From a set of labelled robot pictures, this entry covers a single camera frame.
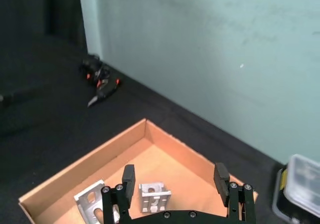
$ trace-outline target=black curtain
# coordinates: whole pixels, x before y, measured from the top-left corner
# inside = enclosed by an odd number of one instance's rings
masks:
[[[53,35],[86,48],[80,0],[0,0],[1,39]]]

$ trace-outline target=cardboard tray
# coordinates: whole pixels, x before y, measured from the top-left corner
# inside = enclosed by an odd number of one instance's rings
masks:
[[[136,170],[132,218],[143,215],[137,185],[157,181],[172,191],[167,209],[226,216],[213,181],[214,164],[145,119],[20,197],[19,205],[31,223],[84,223],[73,196],[100,179],[119,184],[126,164]]]

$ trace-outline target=black fabric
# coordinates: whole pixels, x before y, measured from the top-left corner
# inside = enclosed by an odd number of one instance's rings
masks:
[[[273,159],[126,76],[111,98],[88,109],[93,89],[78,73],[86,53],[65,41],[0,44],[0,94],[14,93],[0,109],[0,223],[28,223],[21,195],[143,118],[254,185],[258,223],[282,223],[271,211],[281,167]]]
[[[0,0],[0,16],[2,39],[53,35],[87,49],[80,0]]]

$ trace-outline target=plastic storage container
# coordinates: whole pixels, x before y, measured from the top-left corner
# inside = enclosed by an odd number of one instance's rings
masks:
[[[277,176],[274,213],[288,223],[320,223],[320,163],[293,155]]]

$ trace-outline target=wall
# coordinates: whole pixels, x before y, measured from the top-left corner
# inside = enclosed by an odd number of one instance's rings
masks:
[[[89,52],[281,162],[320,161],[320,0],[81,2]]]

